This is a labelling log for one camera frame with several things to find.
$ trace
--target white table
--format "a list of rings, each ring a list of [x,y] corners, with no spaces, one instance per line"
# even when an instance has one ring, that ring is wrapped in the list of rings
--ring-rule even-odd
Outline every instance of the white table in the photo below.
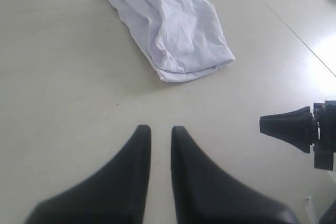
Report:
[[[1,223],[22,223],[39,201],[90,176],[138,124],[151,126],[153,142],[145,224],[176,223],[174,125],[302,223],[308,195],[319,216],[326,211],[336,198],[327,172],[313,168],[313,153],[261,135],[259,117],[336,99],[335,76],[290,28],[301,24],[286,24],[267,0],[210,1],[236,61],[169,84],[159,81],[107,0],[0,0]],[[331,24],[333,11],[328,5],[317,18]]]

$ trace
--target crumpled fabric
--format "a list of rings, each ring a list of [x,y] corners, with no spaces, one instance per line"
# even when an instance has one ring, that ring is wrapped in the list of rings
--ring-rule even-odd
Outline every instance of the crumpled fabric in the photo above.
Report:
[[[108,0],[160,80],[206,76],[235,57],[208,0]]]

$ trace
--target small white object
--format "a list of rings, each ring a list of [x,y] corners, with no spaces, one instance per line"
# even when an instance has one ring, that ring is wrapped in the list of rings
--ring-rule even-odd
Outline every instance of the small white object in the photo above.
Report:
[[[319,218],[317,217],[315,213],[315,209],[313,206],[312,198],[309,195],[307,199],[304,201],[305,203],[305,209],[308,215],[309,223],[310,224],[319,224]]]
[[[207,0],[108,0],[166,82],[191,81],[234,61]]]

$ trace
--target cloth fold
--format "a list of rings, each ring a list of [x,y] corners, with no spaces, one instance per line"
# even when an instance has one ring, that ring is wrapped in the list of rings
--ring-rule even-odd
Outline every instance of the cloth fold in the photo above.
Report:
[[[160,79],[184,82],[234,61],[208,0],[108,0]]]

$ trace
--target black mechanical part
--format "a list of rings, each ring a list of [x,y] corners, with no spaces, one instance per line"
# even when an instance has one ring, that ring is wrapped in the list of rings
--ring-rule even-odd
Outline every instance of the black mechanical part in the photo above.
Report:
[[[260,132],[283,140],[305,153],[313,145],[314,167],[333,170],[336,152],[336,101],[315,103],[286,114],[260,118]]]
[[[109,163],[40,203],[25,224],[142,224],[150,161],[151,129],[139,125]]]
[[[171,173],[178,224],[298,223],[286,206],[220,169],[181,126],[172,131]]]

